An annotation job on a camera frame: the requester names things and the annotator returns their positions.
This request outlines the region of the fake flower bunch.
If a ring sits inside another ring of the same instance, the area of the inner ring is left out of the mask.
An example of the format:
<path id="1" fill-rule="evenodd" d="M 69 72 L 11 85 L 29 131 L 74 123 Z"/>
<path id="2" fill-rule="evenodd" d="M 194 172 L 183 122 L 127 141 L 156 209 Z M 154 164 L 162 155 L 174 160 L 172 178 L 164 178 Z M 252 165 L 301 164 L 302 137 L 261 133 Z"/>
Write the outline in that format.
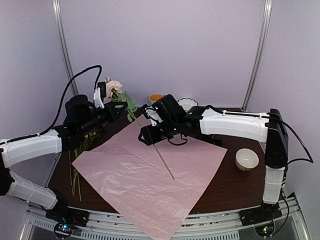
<path id="1" fill-rule="evenodd" d="M 83 152 L 88 151 L 93 143 L 97 141 L 100 134 L 97 131 L 92 131 L 88 133 L 84 140 L 73 150 L 74 160 L 76 160 Z M 71 159 L 71 151 L 68 152 L 68 163 L 69 163 L 69 177 L 71 185 L 71 194 L 73 196 L 78 193 L 79 202 L 82 202 L 82 190 L 81 190 L 81 180 L 79 171 L 73 167 L 72 163 L 74 160 Z"/>

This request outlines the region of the purple wrapping paper sheet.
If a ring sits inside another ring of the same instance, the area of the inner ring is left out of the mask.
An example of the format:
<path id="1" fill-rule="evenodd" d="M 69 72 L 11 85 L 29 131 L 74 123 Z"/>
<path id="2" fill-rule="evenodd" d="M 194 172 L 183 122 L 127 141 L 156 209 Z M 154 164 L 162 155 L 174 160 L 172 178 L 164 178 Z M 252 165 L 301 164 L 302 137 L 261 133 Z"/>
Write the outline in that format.
<path id="1" fill-rule="evenodd" d="M 73 166 L 124 217 L 188 215 L 227 150 L 194 138 L 182 146 L 167 141 L 147 146 L 138 135 L 148 124 L 140 117 L 102 145 L 81 153 Z"/>

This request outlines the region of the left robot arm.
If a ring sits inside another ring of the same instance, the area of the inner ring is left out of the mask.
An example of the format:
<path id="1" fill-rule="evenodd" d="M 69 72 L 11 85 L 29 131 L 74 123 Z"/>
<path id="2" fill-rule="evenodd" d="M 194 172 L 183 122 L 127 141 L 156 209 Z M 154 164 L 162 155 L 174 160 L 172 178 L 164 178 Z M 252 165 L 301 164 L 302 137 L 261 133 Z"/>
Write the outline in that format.
<path id="1" fill-rule="evenodd" d="M 66 117 L 61 125 L 53 125 L 30 137 L 3 140 L 0 144 L 0 194 L 41 206 L 57 222 L 67 222 L 72 211 L 67 200 L 57 191 L 29 181 L 10 168 L 43 156 L 68 152 L 79 147 L 86 136 L 105 124 L 117 121 L 127 107 L 126 102 L 97 104 L 86 95 L 77 95 L 65 103 Z"/>

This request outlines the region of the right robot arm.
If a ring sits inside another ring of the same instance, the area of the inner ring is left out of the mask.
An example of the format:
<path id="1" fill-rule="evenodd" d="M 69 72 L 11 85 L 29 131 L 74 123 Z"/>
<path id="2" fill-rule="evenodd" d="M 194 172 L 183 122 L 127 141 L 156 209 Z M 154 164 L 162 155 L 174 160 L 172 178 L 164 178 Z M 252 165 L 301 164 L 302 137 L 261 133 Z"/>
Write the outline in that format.
<path id="1" fill-rule="evenodd" d="M 288 169 L 288 133 L 277 109 L 269 112 L 245 113 L 221 110 L 212 105 L 193 106 L 185 111 L 167 94 L 152 105 L 141 108 L 151 121 L 142 127 L 139 141 L 147 146 L 180 135 L 207 142 L 210 136 L 228 136 L 265 144 L 265 181 L 262 203 L 256 208 L 259 220 L 266 221 L 280 214 L 279 198 Z"/>

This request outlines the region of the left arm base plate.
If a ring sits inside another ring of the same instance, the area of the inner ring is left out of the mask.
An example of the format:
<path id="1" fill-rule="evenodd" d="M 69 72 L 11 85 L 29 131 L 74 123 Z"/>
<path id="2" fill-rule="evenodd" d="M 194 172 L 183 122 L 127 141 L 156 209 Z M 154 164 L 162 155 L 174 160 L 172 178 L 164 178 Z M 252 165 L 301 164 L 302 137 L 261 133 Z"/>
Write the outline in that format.
<path id="1" fill-rule="evenodd" d="M 67 208 L 64 213 L 56 213 L 53 210 L 45 209 L 46 217 L 61 224 L 68 224 L 76 227 L 86 227 L 90 213 L 85 210 Z"/>

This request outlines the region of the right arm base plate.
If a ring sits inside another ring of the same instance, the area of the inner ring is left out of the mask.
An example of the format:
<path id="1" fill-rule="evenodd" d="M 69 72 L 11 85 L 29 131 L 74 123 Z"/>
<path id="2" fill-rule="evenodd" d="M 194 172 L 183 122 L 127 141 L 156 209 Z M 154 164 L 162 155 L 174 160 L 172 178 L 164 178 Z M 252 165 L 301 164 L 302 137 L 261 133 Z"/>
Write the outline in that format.
<path id="1" fill-rule="evenodd" d="M 241 210 L 238 214 L 243 227 L 272 222 L 282 216 L 280 209 L 263 208 L 262 206 Z"/>

